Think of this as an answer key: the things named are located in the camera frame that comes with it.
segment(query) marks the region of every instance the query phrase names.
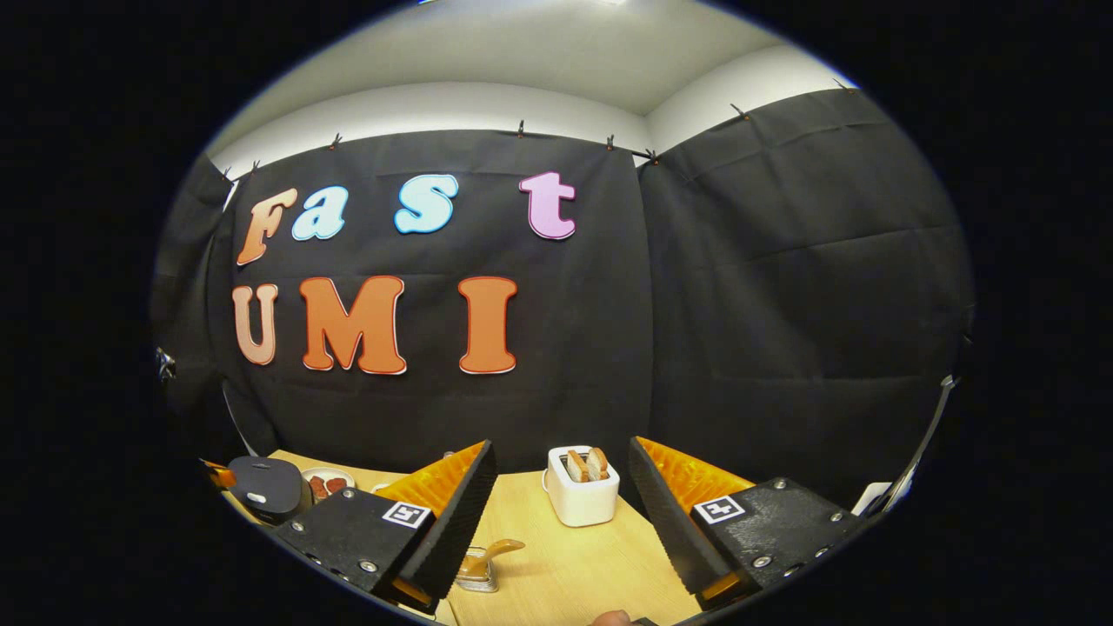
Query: letter s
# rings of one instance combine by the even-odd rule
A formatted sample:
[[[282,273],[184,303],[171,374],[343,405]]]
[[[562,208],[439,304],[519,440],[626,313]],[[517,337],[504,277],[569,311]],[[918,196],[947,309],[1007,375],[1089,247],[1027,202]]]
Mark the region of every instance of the letter s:
[[[394,214],[400,233],[432,233],[452,218],[452,200],[460,190],[456,178],[449,174],[424,174],[406,180],[398,192],[405,208]]]

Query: white wall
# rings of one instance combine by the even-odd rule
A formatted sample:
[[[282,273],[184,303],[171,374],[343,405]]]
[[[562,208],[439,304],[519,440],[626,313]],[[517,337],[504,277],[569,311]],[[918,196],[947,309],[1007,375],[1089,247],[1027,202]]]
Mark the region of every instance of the white wall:
[[[800,94],[838,89],[841,74],[792,46],[775,46],[739,57],[677,91],[646,116],[658,153],[743,111]]]
[[[658,153],[742,110],[824,89],[838,88],[835,70],[791,46],[745,55],[693,80],[641,117],[574,96],[491,82],[425,82],[361,91],[311,105],[260,126],[209,158],[237,178],[252,163],[266,165],[332,143],[364,137],[446,129],[516,130],[561,135]],[[634,165],[644,159],[634,157]]]
[[[574,96],[491,82],[426,82],[371,89],[311,105],[265,124],[218,154],[220,172],[237,178],[259,166],[342,141],[422,130],[498,129],[561,135],[644,151],[652,146],[646,119]]]

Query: red food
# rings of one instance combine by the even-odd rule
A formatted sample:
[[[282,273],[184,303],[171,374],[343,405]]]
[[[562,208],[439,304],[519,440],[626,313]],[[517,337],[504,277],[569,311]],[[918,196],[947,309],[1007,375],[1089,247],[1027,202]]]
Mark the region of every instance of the red food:
[[[325,489],[328,489],[328,493],[335,493],[345,487],[347,487],[347,481],[343,478],[334,478],[325,482]]]
[[[325,479],[319,476],[314,476],[309,479],[309,488],[313,489],[313,495],[318,500],[324,500],[328,497],[328,491],[325,489]]]

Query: peach letter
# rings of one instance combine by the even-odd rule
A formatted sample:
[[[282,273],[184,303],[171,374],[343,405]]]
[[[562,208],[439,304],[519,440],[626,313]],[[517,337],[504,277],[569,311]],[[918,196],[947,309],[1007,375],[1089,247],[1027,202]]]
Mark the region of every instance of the peach letter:
[[[263,253],[267,251],[263,237],[270,238],[275,234],[278,222],[282,221],[282,209],[294,206],[296,199],[297,189],[290,188],[252,208],[252,223],[247,226],[247,238],[244,239],[244,250],[239,251],[236,265],[247,265],[263,257]]]
[[[263,320],[263,343],[252,339],[252,322],[249,306],[252,287],[232,290],[232,301],[236,303],[236,341],[239,351],[248,361],[256,365],[266,365],[275,358],[275,299],[278,297],[276,285],[259,285],[259,313]]]

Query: black curtain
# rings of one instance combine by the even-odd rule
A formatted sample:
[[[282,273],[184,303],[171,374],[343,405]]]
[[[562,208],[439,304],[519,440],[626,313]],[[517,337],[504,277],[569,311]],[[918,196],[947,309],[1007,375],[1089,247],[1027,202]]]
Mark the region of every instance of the black curtain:
[[[246,453],[224,407],[205,313],[213,236],[230,189],[208,158],[194,163],[162,224],[149,303],[155,344],[174,359],[162,388],[167,426],[189,453],[219,462]]]
[[[561,200],[561,216],[574,221],[575,232],[560,241],[531,229],[529,195],[519,189],[521,180],[546,172],[575,189],[573,199]],[[456,178],[452,217],[432,233],[401,234],[394,224],[400,189],[426,174]],[[327,239],[296,241],[290,228],[305,199],[334,185],[348,192],[342,229]],[[292,187],[297,202],[265,239],[263,257],[237,266],[253,206]],[[564,444],[599,446],[624,468],[627,439],[648,429],[649,256],[629,151],[499,131],[344,141],[244,176],[213,258],[209,315],[218,360],[244,404],[254,403],[278,444],[292,452],[413,471],[445,451],[491,439],[503,472],[540,470],[546,451]],[[405,283],[395,323],[406,372],[375,375],[339,363],[329,371],[306,368],[301,283],[331,278],[351,310],[374,275]],[[506,349],[516,359],[509,373],[460,369],[467,303],[457,285],[473,276],[518,285],[508,304]],[[232,290],[265,283],[278,287],[277,349],[269,364],[255,365],[237,348]],[[254,299],[250,317],[259,341]],[[634,499],[632,485],[623,496]]]
[[[280,447],[393,471],[482,439],[503,472],[541,469],[548,449],[575,443],[603,448],[622,471],[626,441],[644,434],[853,506],[908,462],[968,330],[963,234],[919,151],[860,92],[807,94],[748,117],[640,169],[629,151],[589,141],[459,130],[344,141],[245,175],[223,216],[168,224],[197,239],[193,275],[207,264],[189,287],[205,282],[189,310],[207,327],[188,327],[204,331],[196,351],[219,372],[227,408],[211,412],[227,426],[230,409],[262,454]],[[575,188],[561,200],[575,222],[564,239],[532,231],[519,188],[546,172]],[[402,234],[400,189],[427,174],[457,180],[452,217]],[[343,228],[295,239],[306,198],[337,185],[348,193]],[[252,208],[289,188],[297,200],[266,253],[238,266]],[[306,368],[301,283],[331,278],[351,307],[374,275],[405,283],[395,324],[407,371]],[[518,285],[512,372],[460,370],[467,304],[457,285],[473,276]],[[256,365],[237,345],[232,290],[265,283],[278,287],[277,349]],[[169,307],[156,321],[169,323]],[[259,320],[253,297],[256,341]],[[630,481],[622,495],[639,502]]]
[[[943,186],[863,94],[772,102],[639,170],[650,437],[851,507],[934,413],[973,285]]]

